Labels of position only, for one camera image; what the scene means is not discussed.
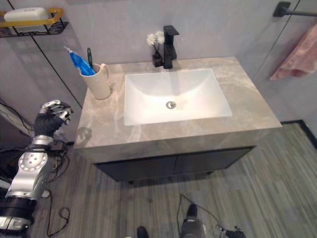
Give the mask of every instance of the rectangular sink basin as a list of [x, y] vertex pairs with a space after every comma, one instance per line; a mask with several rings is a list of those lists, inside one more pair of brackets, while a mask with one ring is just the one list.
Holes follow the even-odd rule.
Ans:
[[125, 76], [125, 125], [230, 116], [212, 69]]

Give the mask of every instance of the cabinet door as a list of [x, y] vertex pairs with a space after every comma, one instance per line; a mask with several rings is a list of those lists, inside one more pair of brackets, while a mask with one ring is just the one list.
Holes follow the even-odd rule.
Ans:
[[253, 147], [179, 155], [175, 174], [204, 172], [226, 169]]
[[100, 163], [96, 166], [117, 181], [173, 175], [176, 156]]

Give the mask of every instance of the towel bar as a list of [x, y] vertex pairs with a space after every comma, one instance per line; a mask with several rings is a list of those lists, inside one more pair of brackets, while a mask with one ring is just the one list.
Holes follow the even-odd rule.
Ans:
[[280, 1], [273, 13], [275, 17], [283, 17], [285, 15], [298, 15], [298, 16], [317, 16], [317, 13], [314, 12], [304, 12], [304, 11], [291, 11], [289, 10], [291, 2], [289, 1]]

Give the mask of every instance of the soap bar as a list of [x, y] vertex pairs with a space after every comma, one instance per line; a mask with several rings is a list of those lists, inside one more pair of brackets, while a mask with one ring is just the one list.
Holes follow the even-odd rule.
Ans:
[[[27, 7], [15, 9], [7, 12], [4, 15], [4, 20], [6, 22], [10, 21], [32, 21], [32, 20], [47, 20], [49, 19], [49, 13], [42, 7]], [[44, 25], [34, 25], [34, 26], [16, 26], [15, 29], [20, 32], [38, 31], [45, 32], [46, 29]], [[12, 27], [10, 27], [12, 34], [15, 33]]]

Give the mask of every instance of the small white flower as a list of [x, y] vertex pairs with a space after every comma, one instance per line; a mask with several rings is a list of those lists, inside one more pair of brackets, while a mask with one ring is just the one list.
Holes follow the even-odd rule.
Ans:
[[148, 42], [149, 46], [154, 45], [155, 41], [156, 41], [156, 36], [154, 34], [148, 35], [147, 42]]
[[161, 44], [161, 45], [164, 44], [164, 42], [165, 42], [164, 32], [158, 31], [155, 33], [155, 36], [156, 36], [159, 44]]

